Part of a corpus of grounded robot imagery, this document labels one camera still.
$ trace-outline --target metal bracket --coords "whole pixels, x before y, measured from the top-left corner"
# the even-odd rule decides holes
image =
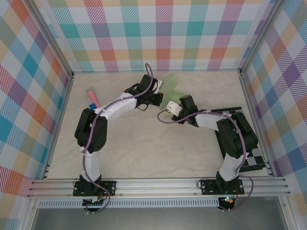
[[[226,194],[221,194],[220,189],[216,185],[215,180],[201,180],[201,194],[202,195],[242,195],[244,194],[243,183],[240,179],[237,179],[234,184],[234,189],[228,191]]]
[[[111,196],[115,196],[115,191],[116,191],[116,181],[100,181],[99,183],[100,186],[104,187],[106,190],[109,191]],[[73,196],[106,196],[106,192],[102,190],[97,190],[96,192],[92,191],[87,191],[84,189],[84,186],[82,182],[76,181],[74,183],[74,190],[72,193]]]

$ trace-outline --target colorful plaid backdrop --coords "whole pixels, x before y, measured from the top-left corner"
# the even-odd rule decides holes
[[[250,42],[249,42],[249,44],[248,44],[248,47],[247,47],[246,50],[245,50],[245,53],[244,53],[244,55],[243,55],[243,58],[242,58],[241,61],[240,61],[240,64],[239,64],[239,66],[238,66],[238,69],[241,69],[241,68],[243,67],[243,64],[244,64],[244,62],[245,62],[245,60],[246,60],[246,58],[247,58],[247,56],[248,56],[248,54],[249,54],[249,52],[250,52],[250,49],[251,49],[251,48],[253,47],[253,45],[255,44],[256,39],[257,39],[257,37],[258,37],[260,31],[262,30],[263,26],[264,26],[264,22],[265,22],[265,20],[267,19],[267,17],[269,16],[269,14],[270,14],[270,12],[271,12],[271,10],[272,10],[273,5],[274,5],[275,2],[276,2],[276,0],[270,0],[270,2],[269,2],[269,4],[268,4],[267,8],[265,9],[265,12],[264,12],[264,14],[262,15],[262,18],[261,18],[261,20],[260,20],[260,22],[259,22],[259,24],[258,24],[258,26],[257,26],[257,29],[255,30],[255,32],[254,32],[254,34],[253,34],[253,36],[252,36],[252,39],[250,40]]]
[[[16,229],[69,78],[22,0],[0,0],[0,229]]]
[[[274,1],[36,2],[73,69],[118,71],[237,69]]]
[[[277,174],[307,229],[307,0],[289,0],[247,71]]]

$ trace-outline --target aluminum rail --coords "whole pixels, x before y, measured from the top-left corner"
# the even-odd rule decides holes
[[[200,178],[160,178],[160,179],[104,179],[116,181],[116,194],[112,199],[121,198],[172,198],[172,197],[224,197],[225,195],[202,195],[196,186]],[[241,178],[248,195],[251,182]],[[72,196],[73,179],[34,180],[28,192],[30,199],[77,198]],[[253,177],[252,196],[288,196],[290,189],[283,177]]]

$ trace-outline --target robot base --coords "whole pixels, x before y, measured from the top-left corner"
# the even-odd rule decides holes
[[[115,195],[116,181],[102,181],[101,176],[95,181],[96,184],[104,187],[109,191],[111,196]],[[98,187],[93,185],[91,182],[85,180],[80,175],[80,181],[74,183],[73,196],[106,196],[106,192],[100,190]]]
[[[201,194],[202,195],[241,195],[244,194],[244,188],[242,181],[237,179],[234,181],[234,187],[225,192],[222,193],[219,189],[219,187],[216,184],[216,180],[201,180]]]

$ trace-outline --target blue cap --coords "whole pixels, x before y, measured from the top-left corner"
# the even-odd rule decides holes
[[[89,106],[90,106],[90,109],[92,109],[92,110],[94,110],[94,109],[97,108],[96,105],[95,105],[94,103],[93,103],[93,104],[90,104]]]

